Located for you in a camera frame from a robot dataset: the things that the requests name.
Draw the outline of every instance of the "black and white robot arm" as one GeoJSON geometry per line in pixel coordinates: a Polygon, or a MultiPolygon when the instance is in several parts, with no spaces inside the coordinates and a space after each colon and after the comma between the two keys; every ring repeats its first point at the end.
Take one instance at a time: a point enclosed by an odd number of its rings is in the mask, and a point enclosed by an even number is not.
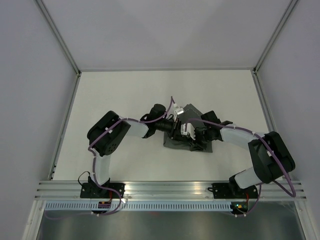
{"type": "MultiPolygon", "coordinates": [[[[140,122],[123,119],[108,134],[102,137],[92,147],[97,153],[96,178],[100,185],[110,179],[109,166],[111,154],[117,149],[125,135],[139,138],[149,138],[155,131],[162,131],[175,141],[185,143],[190,147],[190,151],[203,151],[207,143],[212,141],[222,141],[235,144],[250,152],[253,167],[231,176],[230,185],[234,191],[241,191],[256,184],[268,184],[283,175],[279,165],[275,162],[270,152],[263,145],[260,139],[252,132],[236,129],[230,121],[221,122],[214,111],[201,115],[197,121],[204,122],[204,128],[194,128],[190,122],[182,123],[179,115],[183,113],[183,108],[176,107],[174,118],[161,118],[155,120],[166,113],[166,108],[161,104],[155,104],[150,113],[145,114],[140,122]]],[[[95,124],[87,134],[90,145],[115,122],[121,120],[115,112],[109,111],[97,124],[95,124]]],[[[292,159],[286,145],[277,132],[255,133],[261,137],[272,149],[272,153],[282,164],[285,171],[291,172],[295,169],[295,162],[292,159]]]]}

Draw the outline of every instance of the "white table surface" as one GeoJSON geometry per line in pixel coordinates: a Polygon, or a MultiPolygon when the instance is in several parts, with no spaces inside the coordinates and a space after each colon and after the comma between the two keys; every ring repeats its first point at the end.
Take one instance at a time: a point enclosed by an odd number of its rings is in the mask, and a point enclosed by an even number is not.
{"type": "MultiPolygon", "coordinates": [[[[53,179],[76,180],[92,171],[87,132],[106,112],[140,119],[156,103],[167,107],[171,95],[180,106],[191,103],[202,113],[214,110],[221,121],[268,131],[249,70],[83,72],[53,179]]],[[[148,139],[126,136],[112,154],[110,176],[113,181],[219,181],[252,166],[248,151],[212,144],[213,153],[190,152],[163,147],[163,132],[148,139]]]]}

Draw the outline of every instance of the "perforated metal strip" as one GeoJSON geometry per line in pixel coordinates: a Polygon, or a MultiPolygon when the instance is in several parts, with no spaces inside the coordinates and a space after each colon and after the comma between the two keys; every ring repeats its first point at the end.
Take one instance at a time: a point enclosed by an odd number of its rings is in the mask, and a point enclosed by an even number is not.
{"type": "MultiPolygon", "coordinates": [[[[45,210],[88,210],[101,211],[98,201],[54,201],[46,202],[45,210]]],[[[114,200],[110,209],[117,207],[118,203],[114,200]]],[[[205,201],[128,201],[121,204],[122,211],[153,211],[153,212],[230,212],[231,202],[205,202],[205,201]]]]}

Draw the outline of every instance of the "gray cloth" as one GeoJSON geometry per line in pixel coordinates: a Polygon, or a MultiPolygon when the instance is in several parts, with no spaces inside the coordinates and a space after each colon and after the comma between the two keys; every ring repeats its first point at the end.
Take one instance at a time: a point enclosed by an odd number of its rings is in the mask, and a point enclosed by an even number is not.
{"type": "MultiPolygon", "coordinates": [[[[192,104],[186,105],[184,108],[184,113],[179,115],[179,119],[184,124],[188,119],[195,118],[201,119],[202,112],[195,108],[192,104]]],[[[203,128],[205,125],[200,121],[194,121],[192,123],[194,128],[203,128]]],[[[179,141],[172,140],[168,137],[168,134],[165,132],[163,135],[163,146],[170,149],[181,149],[181,150],[190,150],[190,146],[179,141]]],[[[196,152],[205,152],[205,153],[212,153],[212,143],[209,142],[206,146],[206,150],[203,151],[196,151],[196,152]]]]}

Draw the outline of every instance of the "gray floor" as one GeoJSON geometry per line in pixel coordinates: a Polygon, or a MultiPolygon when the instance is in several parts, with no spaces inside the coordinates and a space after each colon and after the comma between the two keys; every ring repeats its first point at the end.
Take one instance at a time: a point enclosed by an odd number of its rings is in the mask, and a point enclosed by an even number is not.
{"type": "MultiPolygon", "coordinates": [[[[75,211],[48,211],[50,217],[75,211]]],[[[121,211],[43,218],[41,240],[304,240],[294,204],[262,203],[247,217],[221,212],[121,211]]]]}

